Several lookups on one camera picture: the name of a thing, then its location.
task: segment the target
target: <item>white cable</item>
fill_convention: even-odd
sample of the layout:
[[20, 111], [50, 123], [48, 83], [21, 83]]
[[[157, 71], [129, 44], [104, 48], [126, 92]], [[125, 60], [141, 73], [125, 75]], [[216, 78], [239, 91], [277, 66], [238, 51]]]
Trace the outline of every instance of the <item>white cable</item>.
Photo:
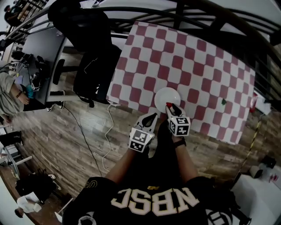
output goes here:
[[109, 113], [109, 115], [110, 115], [110, 118], [111, 118], [111, 121], [112, 121], [112, 126], [111, 126], [111, 128], [110, 128], [110, 129], [105, 133], [105, 135], [104, 135], [105, 138], [106, 138], [106, 140], [107, 140], [108, 143], [109, 143], [110, 150], [108, 151], [108, 153], [106, 153], [106, 155], [105, 155], [104, 157], [102, 157], [102, 165], [103, 165], [104, 169], [107, 170], [107, 171], [109, 171], [109, 170], [106, 169], [105, 166], [104, 166], [104, 158], [111, 152], [111, 144], [110, 144], [110, 141], [109, 141], [109, 139], [108, 139], [108, 137], [107, 137], [106, 135], [107, 135], [107, 134], [111, 131], [111, 129], [114, 127], [114, 121], [113, 121], [113, 118], [112, 118], [112, 116], [111, 116], [111, 114], [110, 114], [110, 111], [109, 111], [110, 106], [111, 106], [111, 105], [108, 106], [107, 111], [108, 111], [108, 113]]

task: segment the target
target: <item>red and white checkered tablecloth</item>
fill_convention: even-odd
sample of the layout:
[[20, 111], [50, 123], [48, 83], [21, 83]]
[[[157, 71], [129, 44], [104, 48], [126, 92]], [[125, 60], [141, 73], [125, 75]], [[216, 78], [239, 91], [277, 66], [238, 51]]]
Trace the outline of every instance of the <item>red and white checkered tablecloth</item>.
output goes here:
[[107, 99], [160, 114], [154, 96], [161, 88], [172, 87], [180, 94], [180, 106], [190, 117], [192, 130], [237, 144], [254, 81], [252, 69], [215, 45], [171, 28], [136, 22]]

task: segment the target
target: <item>metal railing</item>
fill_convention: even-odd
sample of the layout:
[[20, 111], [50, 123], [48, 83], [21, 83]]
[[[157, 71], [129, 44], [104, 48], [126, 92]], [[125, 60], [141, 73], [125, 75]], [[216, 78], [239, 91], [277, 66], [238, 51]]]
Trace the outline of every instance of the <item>metal railing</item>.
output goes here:
[[[110, 18], [111, 30], [116, 33], [128, 33], [135, 21], [143, 21], [168, 26], [205, 39], [206, 41], [230, 52], [255, 70], [255, 87], [262, 96], [266, 99], [281, 99], [281, 79], [271, 70], [269, 65], [270, 61], [267, 60], [267, 56], [269, 56], [279, 68], [281, 68], [281, 60], [275, 48], [260, 33], [276, 33], [281, 29], [279, 24], [248, 12], [233, 9], [228, 10], [207, 0], [179, 0], [175, 2], [177, 2], [176, 8], [164, 11], [139, 7], [99, 7], [85, 10], [93, 12], [99, 10], [104, 12], [129, 11], [143, 13], [143, 15], [131, 19]], [[201, 10], [202, 12], [188, 12], [188, 10], [191, 9]], [[47, 14], [48, 10], [49, 7], [44, 8], [35, 16], [22, 23], [15, 29], [15, 31], [11, 32], [6, 39], [12, 38], [15, 41], [24, 39], [27, 34], [20, 34], [19, 31], [27, 24], [30, 24]], [[211, 25], [207, 25], [203, 23], [204, 21], [212, 23]], [[45, 20], [40, 24], [26, 29], [26, 31], [48, 22], [49, 20]], [[191, 24], [196, 28], [182, 28], [181, 25], [184, 23]], [[221, 29], [225, 24], [232, 25], [244, 33], [244, 35], [222, 31]]]

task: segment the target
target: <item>black office chair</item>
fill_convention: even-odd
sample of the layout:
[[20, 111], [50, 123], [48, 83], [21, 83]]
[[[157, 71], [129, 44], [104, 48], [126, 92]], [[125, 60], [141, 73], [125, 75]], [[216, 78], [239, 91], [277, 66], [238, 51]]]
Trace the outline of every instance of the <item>black office chair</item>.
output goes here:
[[54, 84], [58, 84], [62, 72], [78, 71], [73, 90], [88, 102], [108, 104], [106, 95], [121, 50], [112, 44], [107, 15], [95, 9], [82, 9], [78, 1], [55, 1], [48, 12], [49, 20], [80, 52], [86, 52], [79, 67], [64, 67], [59, 61]]

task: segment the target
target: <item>white plate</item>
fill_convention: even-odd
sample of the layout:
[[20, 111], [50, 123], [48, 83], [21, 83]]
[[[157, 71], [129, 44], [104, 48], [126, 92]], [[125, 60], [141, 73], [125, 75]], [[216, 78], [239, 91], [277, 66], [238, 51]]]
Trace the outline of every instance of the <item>white plate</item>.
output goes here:
[[180, 105], [180, 94], [170, 87], [160, 89], [154, 98], [156, 108], [162, 113], [166, 113], [165, 106], [167, 102]]

